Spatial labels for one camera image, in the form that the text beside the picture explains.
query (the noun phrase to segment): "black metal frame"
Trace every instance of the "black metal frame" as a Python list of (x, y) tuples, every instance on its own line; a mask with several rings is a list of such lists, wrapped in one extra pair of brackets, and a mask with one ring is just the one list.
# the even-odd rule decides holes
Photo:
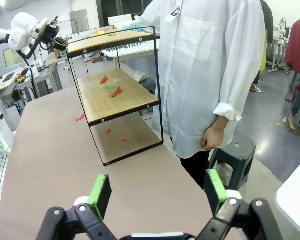
[[(82, 105), (82, 108), (83, 108), (83, 111), (84, 111), (84, 114), (86, 114), (86, 111), (85, 111), (85, 108), (84, 108), (84, 104), (82, 102), (82, 99), (81, 99), (81, 91), (80, 91), (80, 88), (78, 86), (78, 79), (77, 79), (77, 76), (75, 76), (75, 66), (73, 64), (73, 61), (70, 61), (70, 59), (72, 58), (75, 58), (75, 57), (79, 57), (79, 56), (82, 56), (84, 54), (88, 54), (88, 53), (92, 53), (92, 52), (96, 52), (96, 51), (103, 51), (105, 49), (108, 49), (108, 48), (113, 48), (115, 47), (116, 48), (116, 52), (117, 52), (117, 58), (118, 58), (118, 64), (119, 64), (119, 68), (121, 69), (121, 64), (120, 64), (120, 57), (119, 57), (119, 52), (118, 52), (118, 46), (122, 46), (122, 45), (127, 45), (127, 44), (134, 44), (134, 43), (140, 43), (140, 42), (147, 42), (147, 41), (153, 41), (154, 43), (154, 59), (155, 59), (155, 71), (156, 71), (156, 87), (157, 87), (157, 91), (158, 91), (158, 100), (157, 102), (155, 103), (150, 103), (150, 104), (147, 104), (147, 105), (144, 105), (144, 106), (140, 106), (140, 107), (136, 107), (136, 108), (133, 108), (133, 109), (130, 109), (129, 111), (126, 111), (124, 113), (120, 113), (120, 114), (116, 114), (115, 117), (113, 116), (109, 116), (109, 117), (105, 117), (104, 119), (101, 119), (101, 120), (98, 120), (98, 121), (95, 121), (95, 122), (92, 122), (92, 123), (89, 123), (88, 122), (88, 119), (86, 118), (86, 121), (88, 123), (88, 126), (89, 126), (89, 130), (90, 130), (90, 133), (91, 133), (91, 136), (92, 136), (92, 139), (94, 141), (94, 144), (96, 146), (96, 149), (98, 151), (98, 154), (100, 156), (100, 159), (102, 161), (102, 157), (101, 157), (101, 154), (99, 152), (99, 149), (98, 149), (98, 145), (96, 143), (96, 140), (94, 138), (94, 135), (92, 133), (92, 130), (91, 130), (91, 127), (95, 126), (95, 125), (98, 125), (98, 124), (101, 124), (101, 123), (105, 123), (107, 121), (110, 121), (110, 120), (113, 120), (113, 119), (117, 119), (117, 118), (120, 118), (120, 117), (123, 117), (125, 115), (129, 115), (129, 114), (132, 114), (132, 113), (135, 113), (135, 112), (138, 112), (138, 111), (141, 111), (141, 110), (144, 110), (144, 109), (147, 109), (147, 108), (150, 108), (150, 107), (154, 107), (154, 106), (158, 106), (159, 105), (159, 115), (160, 115), (160, 130), (161, 130), (161, 141), (158, 142), (158, 143), (155, 143), (153, 145), (150, 145), (150, 146), (147, 146), (147, 147), (144, 147), (142, 149), (139, 149), (137, 151), (134, 151), (134, 152), (131, 152), (127, 155), (124, 155), (124, 156), (121, 156), (115, 160), (112, 160), (112, 161), (109, 161), (107, 163), (104, 163), (102, 161), (102, 164), (104, 166), (109, 166), (111, 164), (114, 164), (114, 163), (117, 163), (121, 160), (124, 160), (124, 159), (127, 159), (127, 158), (130, 158), (134, 155), (137, 155), (137, 154), (140, 154), (142, 152), (145, 152), (147, 150), (150, 150), (150, 149), (153, 149), (155, 147), (158, 147), (162, 144), (164, 144), (164, 127), (163, 127), (163, 117), (162, 117), (162, 101), (161, 101), (161, 89), (160, 89), (160, 78), (159, 78), (159, 66), (158, 66), (158, 49), (157, 49), (157, 35), (156, 35), (156, 28), (154, 26), (146, 26), (146, 27), (138, 27), (138, 28), (135, 28), (135, 29), (127, 29), (127, 30), (118, 30), (118, 31), (114, 31), (114, 32), (111, 32), (111, 34), (115, 34), (115, 33), (119, 33), (119, 32), (126, 32), (126, 31), (132, 31), (132, 30), (138, 30), (138, 29), (148, 29), (148, 28), (152, 28), (153, 30), (153, 34), (150, 34), (149, 36), (145, 36), (145, 37), (140, 37), (140, 38), (132, 38), (132, 39), (127, 39), (127, 40), (123, 40), (123, 41), (118, 41), (118, 42), (114, 42), (114, 43), (109, 43), (109, 44), (103, 44), (102, 47), (100, 46), (95, 46), (95, 47), (91, 47), (88, 49), (84, 49), (84, 50), (78, 50), (78, 51), (75, 51), (73, 52), (72, 54), (69, 54), (68, 52), (68, 48), (66, 49), (66, 52), (67, 52), (67, 57), (68, 57), (68, 60), (69, 60), (69, 65), (70, 65), (70, 69), (71, 69), (71, 72), (72, 72), (72, 76), (73, 76), (73, 79), (74, 79), (74, 83), (75, 83), (75, 87), (76, 87), (76, 90), (78, 92), (78, 95), (79, 95), (79, 99), (80, 99), (80, 102), (81, 102), (81, 105)], [(102, 35), (98, 35), (98, 36), (93, 36), (91, 38), (98, 38), (100, 36), (104, 36), (104, 35), (107, 35), (109, 33), (105, 33), (105, 34), (102, 34)], [(77, 43), (77, 42), (80, 42), (80, 41), (84, 41), (86, 39), (80, 39), (78, 41), (74, 41), (74, 42), (71, 42), (69, 44), (73, 44), (73, 43)]]

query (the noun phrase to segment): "plastic stool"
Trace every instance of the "plastic stool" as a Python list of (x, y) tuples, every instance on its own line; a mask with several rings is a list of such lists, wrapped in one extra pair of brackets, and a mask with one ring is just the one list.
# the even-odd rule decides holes
[(230, 165), (233, 169), (232, 176), (229, 186), (225, 187), (226, 189), (239, 190), (248, 180), (255, 152), (255, 143), (235, 132), (233, 140), (228, 146), (214, 151), (209, 168), (213, 169), (217, 161)]
[[(155, 80), (153, 80), (152, 78), (148, 78), (144, 81), (139, 82), (145, 89), (147, 89), (152, 95), (155, 95), (156, 92), (156, 88), (157, 88), (157, 84), (155, 82)], [(138, 112), (140, 116), (143, 116), (143, 111), (139, 111)]]

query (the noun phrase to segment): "screw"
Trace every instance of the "screw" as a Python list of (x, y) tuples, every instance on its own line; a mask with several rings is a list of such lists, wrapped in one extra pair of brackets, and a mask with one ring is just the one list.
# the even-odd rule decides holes
[(237, 204), (237, 200), (231, 199), (231, 200), (229, 201), (229, 203), (230, 203), (230, 205), (235, 205), (235, 204)]
[(255, 203), (255, 205), (257, 206), (257, 207), (261, 207), (262, 205), (263, 205), (264, 203), (262, 202), (262, 201), (256, 201), (256, 203)]

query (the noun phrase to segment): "rolled cuff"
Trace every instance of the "rolled cuff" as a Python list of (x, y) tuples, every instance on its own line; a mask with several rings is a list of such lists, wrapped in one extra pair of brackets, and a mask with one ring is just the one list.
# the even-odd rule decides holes
[(237, 121), (239, 122), (242, 119), (242, 116), (237, 113), (237, 111), (231, 107), (230, 105), (226, 103), (219, 103), (218, 106), (216, 106), (213, 114), (224, 116), (230, 121)]

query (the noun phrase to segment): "wall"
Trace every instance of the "wall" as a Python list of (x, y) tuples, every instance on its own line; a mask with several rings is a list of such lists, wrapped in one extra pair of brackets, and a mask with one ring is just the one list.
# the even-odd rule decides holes
[[(86, 9), (90, 29), (99, 27), (96, 0), (42, 0), (23, 6), (19, 9), (5, 13), (0, 16), (0, 28), (10, 29), (11, 21), (20, 12), (28, 13), (41, 21), (47, 18), (49, 21), (59, 16), (63, 21), (70, 20), (69, 12)], [(16, 67), (6, 67), (3, 50), (7, 49), (8, 44), (0, 45), (0, 75), (12, 72)], [(43, 59), (48, 56), (47, 51), (42, 51)]]
[(276, 25), (278, 18), (286, 19), (286, 26), (292, 28), (293, 24), (300, 19), (300, 0), (265, 0), (272, 10), (273, 24)]

